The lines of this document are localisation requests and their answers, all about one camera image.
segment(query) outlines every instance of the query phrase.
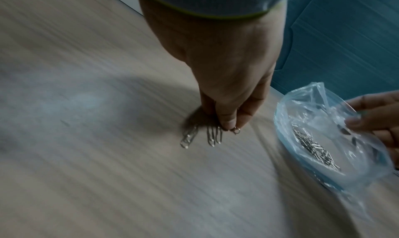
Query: wooden table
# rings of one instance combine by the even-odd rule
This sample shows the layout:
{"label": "wooden table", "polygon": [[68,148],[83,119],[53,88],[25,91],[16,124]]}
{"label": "wooden table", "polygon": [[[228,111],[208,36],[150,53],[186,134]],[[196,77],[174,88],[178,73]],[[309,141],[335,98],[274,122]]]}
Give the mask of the wooden table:
{"label": "wooden table", "polygon": [[370,189],[372,224],[330,214],[298,180],[274,90],[239,135],[212,148],[201,130],[181,148],[196,82],[118,0],[0,0],[0,13],[1,238],[397,237],[398,178]]}

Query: plastic bag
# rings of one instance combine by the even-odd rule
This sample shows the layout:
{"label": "plastic bag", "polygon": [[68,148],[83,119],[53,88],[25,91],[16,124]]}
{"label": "plastic bag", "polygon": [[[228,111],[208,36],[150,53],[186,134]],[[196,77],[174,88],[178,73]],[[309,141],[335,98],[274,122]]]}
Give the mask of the plastic bag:
{"label": "plastic bag", "polygon": [[324,83],[311,83],[283,97],[274,123],[280,141],[313,179],[365,213],[358,195],[394,166],[377,137],[346,128],[344,120],[352,116],[359,115]]}

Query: table surface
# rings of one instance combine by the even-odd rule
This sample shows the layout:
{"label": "table surface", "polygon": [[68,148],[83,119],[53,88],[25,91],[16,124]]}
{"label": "table surface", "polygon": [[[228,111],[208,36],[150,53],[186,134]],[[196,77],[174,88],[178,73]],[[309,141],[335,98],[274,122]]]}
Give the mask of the table surface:
{"label": "table surface", "polygon": [[118,0],[0,13],[0,237],[397,237],[397,177],[369,189],[374,221],[338,218],[298,179],[276,91],[239,135],[181,148],[196,82]]}

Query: teal wall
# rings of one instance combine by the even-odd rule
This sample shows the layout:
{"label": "teal wall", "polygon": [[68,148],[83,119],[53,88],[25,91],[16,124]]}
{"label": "teal wall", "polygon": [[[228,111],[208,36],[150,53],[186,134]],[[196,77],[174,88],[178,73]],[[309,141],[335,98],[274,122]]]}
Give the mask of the teal wall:
{"label": "teal wall", "polygon": [[272,87],[313,81],[344,99],[399,89],[399,0],[290,0]]}

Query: hand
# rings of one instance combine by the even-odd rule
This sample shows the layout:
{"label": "hand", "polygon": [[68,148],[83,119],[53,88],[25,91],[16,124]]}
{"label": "hand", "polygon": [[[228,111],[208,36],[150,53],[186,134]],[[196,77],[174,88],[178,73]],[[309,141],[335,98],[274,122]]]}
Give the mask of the hand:
{"label": "hand", "polygon": [[163,47],[192,70],[202,108],[225,130],[241,128],[266,99],[283,43],[286,2],[239,20],[186,15],[154,0],[139,0]]}
{"label": "hand", "polygon": [[399,90],[354,98],[348,104],[361,111],[361,118],[348,118],[351,130],[373,132],[388,148],[392,161],[399,168]]}

